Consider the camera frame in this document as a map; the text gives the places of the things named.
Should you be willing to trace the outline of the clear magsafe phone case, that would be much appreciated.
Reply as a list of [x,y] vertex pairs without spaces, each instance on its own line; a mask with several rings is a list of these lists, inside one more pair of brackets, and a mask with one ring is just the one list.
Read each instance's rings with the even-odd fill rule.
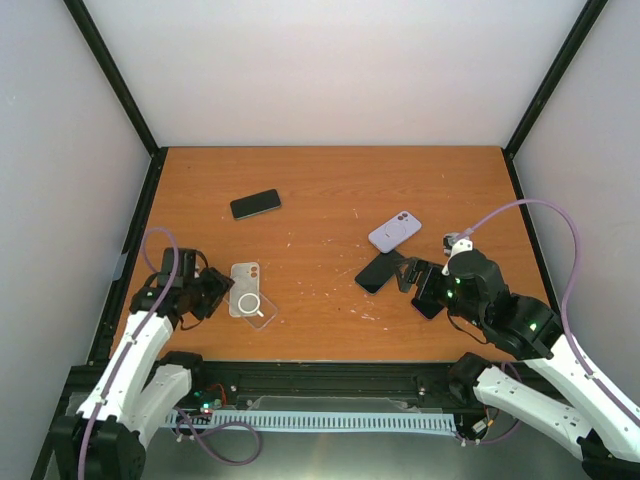
[[254,330],[264,330],[278,315],[278,308],[262,293],[230,293],[229,315],[246,321]]

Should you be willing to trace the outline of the black phone pink edge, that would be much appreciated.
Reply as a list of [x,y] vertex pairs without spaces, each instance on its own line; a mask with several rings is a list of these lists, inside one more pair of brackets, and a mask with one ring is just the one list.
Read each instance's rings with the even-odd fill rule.
[[414,296],[411,305],[427,320],[433,320],[445,307],[441,300],[429,295]]

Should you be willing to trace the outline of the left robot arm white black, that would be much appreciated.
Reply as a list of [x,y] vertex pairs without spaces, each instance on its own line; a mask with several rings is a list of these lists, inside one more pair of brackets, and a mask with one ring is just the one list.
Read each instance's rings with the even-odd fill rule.
[[233,286],[196,249],[168,247],[159,272],[133,295],[125,331],[96,386],[75,414],[54,421],[62,479],[138,479],[150,440],[180,400],[208,390],[199,354],[160,352],[186,315],[210,318]]

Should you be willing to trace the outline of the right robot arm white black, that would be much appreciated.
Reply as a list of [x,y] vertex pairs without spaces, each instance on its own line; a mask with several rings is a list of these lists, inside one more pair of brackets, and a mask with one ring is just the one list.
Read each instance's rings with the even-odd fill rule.
[[444,265],[412,257],[396,262],[395,275],[401,291],[416,290],[412,303],[423,316],[446,312],[466,320],[562,396],[550,398],[466,353],[449,371],[458,402],[477,401],[528,424],[580,460],[592,479],[638,478],[638,405],[604,375],[585,370],[587,355],[549,306],[511,292],[499,266],[467,241]]

